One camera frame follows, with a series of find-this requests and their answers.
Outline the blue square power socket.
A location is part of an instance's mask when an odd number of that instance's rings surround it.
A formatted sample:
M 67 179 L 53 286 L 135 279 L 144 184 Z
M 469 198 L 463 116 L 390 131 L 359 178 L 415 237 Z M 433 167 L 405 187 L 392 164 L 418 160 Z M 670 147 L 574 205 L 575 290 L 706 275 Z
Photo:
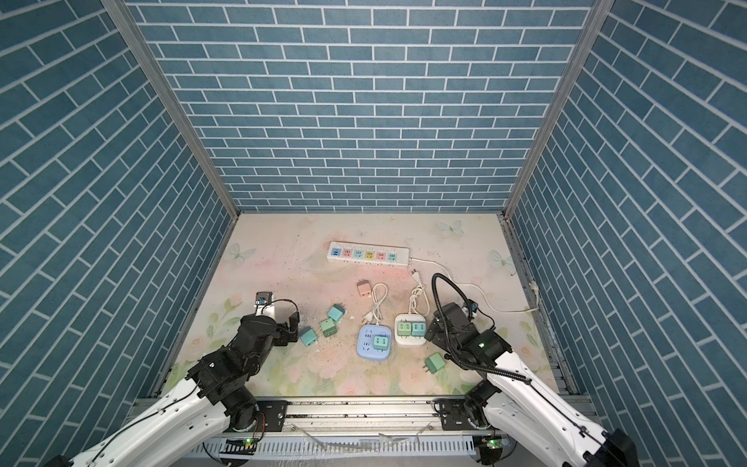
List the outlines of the blue square power socket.
M 386 326 L 364 325 L 358 335 L 357 354 L 375 362 L 385 361 L 391 354 L 392 332 Z

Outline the long white power strip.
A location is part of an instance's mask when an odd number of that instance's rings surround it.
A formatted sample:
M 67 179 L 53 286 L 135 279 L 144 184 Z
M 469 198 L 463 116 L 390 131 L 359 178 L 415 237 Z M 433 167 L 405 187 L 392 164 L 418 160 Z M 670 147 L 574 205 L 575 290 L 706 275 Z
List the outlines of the long white power strip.
M 406 269 L 410 264 L 410 249 L 332 241 L 327 251 L 327 260 L 337 263 Z

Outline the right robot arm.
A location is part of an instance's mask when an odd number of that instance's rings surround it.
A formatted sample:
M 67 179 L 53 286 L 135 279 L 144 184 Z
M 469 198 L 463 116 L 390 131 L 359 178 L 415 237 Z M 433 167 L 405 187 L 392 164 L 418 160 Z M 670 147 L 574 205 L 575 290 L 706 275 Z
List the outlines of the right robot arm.
M 497 428 L 547 466 L 637 466 L 634 441 L 608 431 L 573 408 L 525 365 L 494 327 L 473 323 L 480 306 L 449 277 L 431 278 L 436 310 L 426 340 L 445 359 L 475 371 L 482 381 L 465 395 L 464 408 L 479 429 Z

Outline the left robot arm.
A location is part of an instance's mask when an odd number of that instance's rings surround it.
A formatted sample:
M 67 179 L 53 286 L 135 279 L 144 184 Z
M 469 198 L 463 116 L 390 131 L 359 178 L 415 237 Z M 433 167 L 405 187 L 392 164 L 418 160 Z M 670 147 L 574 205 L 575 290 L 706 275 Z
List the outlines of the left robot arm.
M 200 358 L 145 413 L 95 446 L 46 465 L 169 466 L 228 429 L 262 435 L 268 418 L 246 383 L 273 348 L 297 342 L 299 323 L 297 311 L 284 323 L 264 314 L 242 317 L 228 344 Z

